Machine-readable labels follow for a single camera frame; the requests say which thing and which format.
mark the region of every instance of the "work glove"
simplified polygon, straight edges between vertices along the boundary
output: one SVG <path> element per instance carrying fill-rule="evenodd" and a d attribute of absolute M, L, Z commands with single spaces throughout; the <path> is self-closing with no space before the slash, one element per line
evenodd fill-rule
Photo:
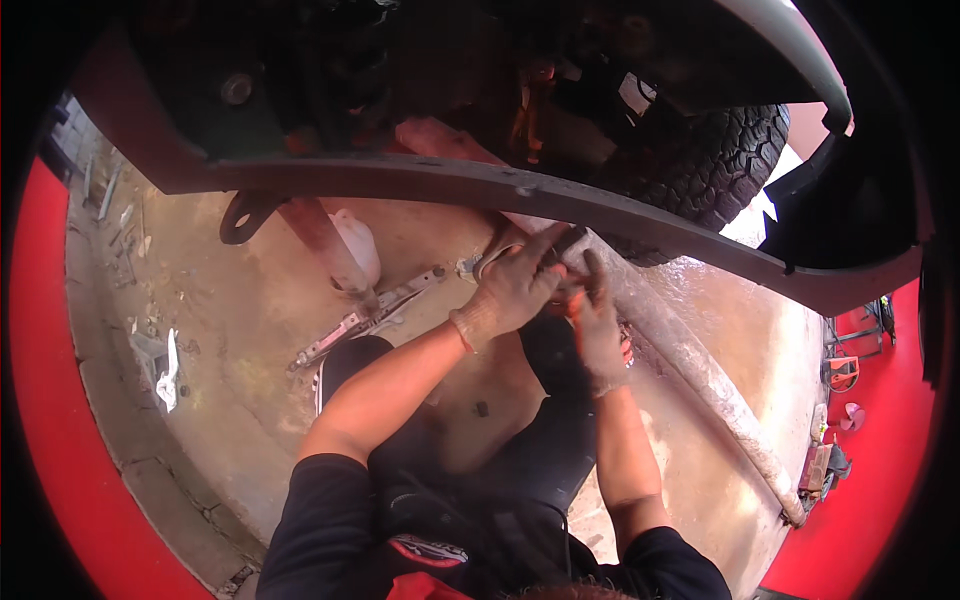
<path fill-rule="evenodd" d="M 542 269 L 540 260 L 568 229 L 567 224 L 555 224 L 519 252 L 498 258 L 484 269 L 477 291 L 464 307 L 450 311 L 450 320 L 470 351 L 520 329 L 540 312 L 565 274 L 563 265 Z"/>
<path fill-rule="evenodd" d="M 568 301 L 567 314 L 573 321 L 580 359 L 590 374 L 591 393 L 600 397 L 627 385 L 627 367 L 607 274 L 593 251 L 584 251 L 584 261 L 589 276 Z"/>

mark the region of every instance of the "concrete floor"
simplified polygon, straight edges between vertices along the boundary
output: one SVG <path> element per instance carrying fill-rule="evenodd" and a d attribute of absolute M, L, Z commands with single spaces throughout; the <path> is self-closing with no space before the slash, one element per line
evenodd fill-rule
<path fill-rule="evenodd" d="M 98 164 L 111 159 L 116 156 L 103 152 Z M 164 339 L 172 326 L 185 348 L 196 341 L 199 350 L 180 352 L 179 384 L 189 395 L 166 422 L 224 503 L 269 542 L 300 438 L 313 418 L 313 373 L 290 375 L 286 366 L 297 349 L 339 322 L 348 303 L 277 215 L 247 244 L 223 245 L 218 227 L 229 198 L 166 197 L 125 168 L 106 223 L 116 224 L 132 204 L 132 235 L 140 239 L 142 228 L 151 245 L 132 258 L 139 283 L 111 292 L 117 312 L 128 322 L 136 318 L 141 332 L 153 317 Z M 474 286 L 453 273 L 454 264 L 481 252 L 502 224 L 499 215 L 454 206 L 324 203 L 329 212 L 348 206 L 371 228 L 383 264 L 378 289 L 435 264 L 446 267 L 445 283 L 418 299 L 403 324 L 380 334 L 395 345 L 440 323 L 469 298 Z M 110 227 L 100 240 L 108 269 L 117 262 L 106 248 L 116 225 Z M 117 280 L 123 278 L 118 269 Z M 822 397 L 819 316 L 688 258 L 645 274 L 727 371 L 799 479 L 813 406 Z M 636 354 L 633 389 L 663 473 L 667 510 L 684 537 L 717 563 L 734 597 L 746 597 L 786 534 L 780 505 L 723 424 L 642 339 Z M 482 463 L 536 414 L 544 393 L 521 357 L 518 337 L 503 336 L 441 384 L 435 412 L 449 469 Z M 490 406 L 485 419 L 474 410 L 479 400 Z M 601 562 L 615 562 L 594 477 L 569 518 L 573 533 Z"/>

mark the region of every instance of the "mechanic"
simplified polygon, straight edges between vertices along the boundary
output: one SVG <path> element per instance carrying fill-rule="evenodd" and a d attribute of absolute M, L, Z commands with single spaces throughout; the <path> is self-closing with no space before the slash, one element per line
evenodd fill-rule
<path fill-rule="evenodd" d="M 257 598 L 731 597 L 670 526 L 599 261 L 586 252 L 590 276 L 567 279 L 540 264 L 566 227 L 496 260 L 416 340 L 367 336 L 326 356 Z M 572 328 L 542 310 L 562 280 Z M 483 467 L 447 474 L 423 400 L 468 352 L 515 330 L 548 398 Z M 594 464 L 618 565 L 566 531 Z"/>

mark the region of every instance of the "tire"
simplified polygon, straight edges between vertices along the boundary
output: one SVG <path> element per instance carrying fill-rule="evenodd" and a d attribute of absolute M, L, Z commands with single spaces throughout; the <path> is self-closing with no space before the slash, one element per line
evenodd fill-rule
<path fill-rule="evenodd" d="M 591 183 L 719 232 L 770 178 L 789 127 L 786 105 L 691 118 L 655 102 L 639 121 L 637 142 L 621 145 Z M 677 257 L 612 233 L 600 237 L 640 267 Z"/>

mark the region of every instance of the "black shirt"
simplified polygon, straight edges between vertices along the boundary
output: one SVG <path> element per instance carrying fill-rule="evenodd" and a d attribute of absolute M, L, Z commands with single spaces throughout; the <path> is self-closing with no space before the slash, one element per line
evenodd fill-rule
<path fill-rule="evenodd" d="M 375 531 L 382 528 L 374 522 L 375 513 L 371 479 L 362 465 L 338 454 L 319 454 L 300 461 L 290 477 L 290 492 L 264 561 L 257 598 L 385 598 L 396 576 L 417 571 L 474 598 L 516 594 L 536 584 L 557 584 L 543 579 L 559 573 L 568 576 L 567 581 L 571 577 L 575 581 L 592 580 L 640 598 L 731 597 L 716 566 L 670 527 L 657 527 L 637 536 L 623 562 L 614 565 L 597 564 L 589 549 L 564 534 L 562 526 L 550 524 L 546 518 L 540 519 L 542 526 L 538 526 L 538 519 L 523 507 L 516 512 L 501 511 L 466 533 L 451 524 L 447 529 L 411 526 L 409 533 L 378 536 Z M 441 515 L 442 522 L 449 521 L 447 513 L 458 514 L 452 507 L 450 511 L 441 508 L 431 513 Z M 512 529 L 510 523 L 518 525 L 518 517 L 523 526 Z M 497 525 L 504 525 L 500 529 L 503 532 L 520 529 L 529 533 L 540 528 L 543 536 L 535 533 L 521 536 L 523 540 L 517 543 L 504 542 L 507 549 L 502 551 L 494 550 L 489 543 L 472 542 L 477 537 L 501 538 L 496 533 Z M 542 544 L 524 542 L 545 539 L 547 534 L 554 535 L 552 532 L 568 538 L 569 573 L 563 568 L 563 558 L 551 561 L 556 554 L 543 550 Z M 564 548 L 562 543 L 554 545 Z M 517 564 L 532 568 L 517 570 Z M 523 574 L 530 573 L 534 573 L 533 580 L 524 580 Z"/>

